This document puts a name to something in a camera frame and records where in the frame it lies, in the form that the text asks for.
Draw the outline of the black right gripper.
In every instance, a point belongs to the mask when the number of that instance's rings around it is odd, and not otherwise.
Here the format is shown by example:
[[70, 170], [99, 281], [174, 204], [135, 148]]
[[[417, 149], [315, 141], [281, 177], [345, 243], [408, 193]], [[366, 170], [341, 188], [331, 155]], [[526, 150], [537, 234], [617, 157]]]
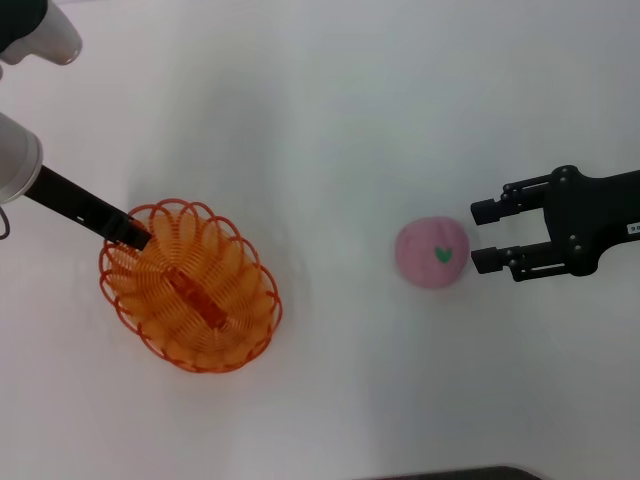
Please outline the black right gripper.
[[474, 250], [479, 274], [508, 268], [516, 282], [588, 276], [606, 250], [639, 239], [637, 171], [593, 178], [575, 166], [561, 166], [551, 176], [505, 184], [498, 200], [474, 202], [470, 210], [480, 226], [542, 206], [551, 242]]

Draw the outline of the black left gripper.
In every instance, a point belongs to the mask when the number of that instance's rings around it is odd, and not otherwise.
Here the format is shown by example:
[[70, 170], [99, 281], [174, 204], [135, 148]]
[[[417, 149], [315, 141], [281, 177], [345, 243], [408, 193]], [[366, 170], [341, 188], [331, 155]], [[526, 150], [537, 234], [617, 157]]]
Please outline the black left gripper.
[[143, 251], [152, 235], [132, 217], [42, 166], [25, 195], [107, 241]]

